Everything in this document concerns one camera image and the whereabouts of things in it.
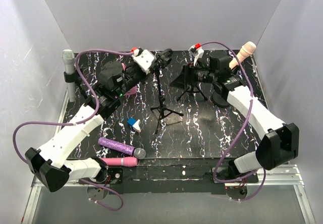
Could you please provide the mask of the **black tripod shock-mount stand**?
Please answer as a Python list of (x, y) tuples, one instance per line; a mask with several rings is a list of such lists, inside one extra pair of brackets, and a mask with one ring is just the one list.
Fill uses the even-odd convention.
[[(167, 67), (170, 64), (171, 60), (172, 60), (172, 54), (173, 54), (173, 50), (168, 48), (168, 49), (166, 49), (166, 50), (164, 50), (162, 52), (159, 52), (156, 55), (156, 58), (163, 57), (164, 60), (165, 60), (165, 66)], [(150, 108), (151, 112), (153, 112), (154, 110), (157, 110), (158, 113), (159, 113), (159, 116), (157, 118), (157, 126), (156, 126), (154, 134), (158, 133), (158, 127), (159, 127), (160, 122), (163, 119), (167, 118), (169, 115), (176, 114), (176, 115), (179, 115), (180, 117), (184, 116), (183, 113), (171, 110), (171, 109), (166, 107), (166, 104), (165, 104), (166, 99), (165, 99), (164, 95), (162, 94), (161, 83), (160, 83), (160, 78), (159, 78), (160, 70), (152, 70), (154, 72), (154, 75), (155, 75), (156, 79), (157, 79), (158, 101), (159, 101), (159, 106), (155, 106), (155, 107)]]

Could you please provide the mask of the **black tripod microphone stand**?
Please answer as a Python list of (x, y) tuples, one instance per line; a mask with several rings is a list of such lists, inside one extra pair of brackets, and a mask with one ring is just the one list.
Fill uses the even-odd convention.
[(202, 92), (201, 88), (197, 84), (190, 84), (182, 92), (182, 94), (176, 98), (176, 101), (179, 101), (185, 93), (188, 93), (188, 94), (200, 93), (202, 95), (203, 99), (205, 101), (207, 101), (207, 97), (204, 95), (204, 93)]

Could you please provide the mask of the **beige microphone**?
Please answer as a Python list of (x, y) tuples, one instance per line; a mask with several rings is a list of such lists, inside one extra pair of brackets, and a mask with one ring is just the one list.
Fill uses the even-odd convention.
[[(239, 62), (242, 63), (247, 57), (251, 56), (255, 50), (256, 50), (256, 44), (254, 44), (251, 41), (248, 41), (247, 43), (245, 43), (237, 54), (237, 58)], [(236, 68), (238, 65), (239, 63), (235, 58), (233, 58), (229, 63), (229, 67), (231, 70)]]

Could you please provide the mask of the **purple glitter microphone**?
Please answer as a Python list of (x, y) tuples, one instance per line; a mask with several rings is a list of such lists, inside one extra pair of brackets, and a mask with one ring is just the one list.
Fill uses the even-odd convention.
[(144, 159), (146, 157), (146, 151), (143, 148), (134, 147), (111, 139), (101, 137), (98, 140), (98, 144), (137, 159)]

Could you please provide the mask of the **pink plastic microphone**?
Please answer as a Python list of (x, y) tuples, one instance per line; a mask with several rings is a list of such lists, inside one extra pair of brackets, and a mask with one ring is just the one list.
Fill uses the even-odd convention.
[(138, 159), (135, 157), (102, 158), (101, 160), (108, 166), (134, 167), (138, 165)]

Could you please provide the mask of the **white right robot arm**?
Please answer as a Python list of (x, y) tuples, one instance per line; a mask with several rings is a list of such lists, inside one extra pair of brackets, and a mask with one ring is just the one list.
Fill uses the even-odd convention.
[(225, 172), (229, 182), (240, 182), (258, 169), (272, 170), (290, 160), (299, 152), (299, 128), (294, 123), (286, 124), (273, 115), (253, 95), (250, 86), (232, 70), (253, 53), (240, 49), (236, 57), (230, 59), (225, 53), (213, 51), (209, 55), (209, 65), (201, 57), (197, 65), (182, 67), (180, 75), (170, 83), (171, 87), (187, 89), (189, 85), (209, 83), (214, 87), (212, 100), (221, 107), (233, 106), (252, 125), (261, 142), (257, 149), (238, 157), (228, 164)]

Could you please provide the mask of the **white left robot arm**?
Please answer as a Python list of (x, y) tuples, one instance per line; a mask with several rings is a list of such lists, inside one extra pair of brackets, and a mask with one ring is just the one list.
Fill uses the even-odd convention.
[(103, 66), (94, 85), (98, 102), (88, 97), (70, 126), (63, 127), (38, 149), (31, 147), (25, 153), (30, 170), (50, 192), (59, 190), (71, 180), (88, 178), (101, 184), (107, 179), (107, 164), (98, 157), (68, 160), (68, 156), (91, 131), (114, 113), (125, 93), (145, 82), (151, 73), (165, 68), (169, 62), (169, 57), (160, 55), (138, 56), (126, 68), (117, 61)]

